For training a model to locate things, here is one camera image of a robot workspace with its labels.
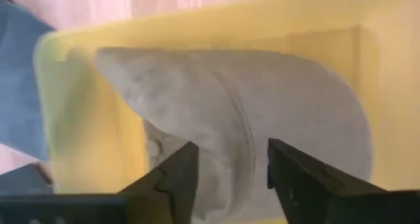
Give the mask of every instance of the white fabric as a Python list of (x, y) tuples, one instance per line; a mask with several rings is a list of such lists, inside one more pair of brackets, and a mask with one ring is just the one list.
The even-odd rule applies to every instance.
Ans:
[(268, 138), (368, 179), (371, 139), (349, 86), (319, 64), (264, 51), (102, 49), (98, 69), (146, 123), (156, 164), (200, 147), (194, 222), (282, 217), (266, 187)]

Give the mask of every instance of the blue cloth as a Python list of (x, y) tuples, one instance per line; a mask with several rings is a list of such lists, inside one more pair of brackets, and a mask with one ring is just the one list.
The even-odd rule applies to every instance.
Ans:
[(29, 12), (0, 0), (0, 143), (48, 158), (33, 48), (51, 28)]

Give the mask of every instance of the plastic bin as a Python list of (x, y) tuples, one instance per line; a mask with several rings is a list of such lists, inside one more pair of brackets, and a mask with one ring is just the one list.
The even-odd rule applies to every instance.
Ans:
[(373, 130), (372, 182), (418, 189), (418, 0), (252, 0), (46, 35), (36, 72), (56, 192), (114, 192), (147, 170), (142, 120), (95, 70), (103, 46), (267, 49), (331, 67)]

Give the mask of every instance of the yellow plastic bin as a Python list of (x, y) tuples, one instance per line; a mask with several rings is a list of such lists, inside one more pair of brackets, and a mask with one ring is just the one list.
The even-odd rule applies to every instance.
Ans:
[(420, 188), (420, 2), (253, 0), (46, 35), (36, 72), (56, 192), (115, 192), (147, 170), (142, 120), (95, 70), (104, 46), (266, 49), (334, 69), (373, 130), (373, 180)]

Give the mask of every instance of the floor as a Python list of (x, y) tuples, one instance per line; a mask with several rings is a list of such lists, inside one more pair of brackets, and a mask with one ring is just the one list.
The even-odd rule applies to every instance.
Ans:
[[(14, 0), (60, 30), (234, 1), (239, 0)], [(0, 161), (2, 174), (36, 159), (0, 145)]]

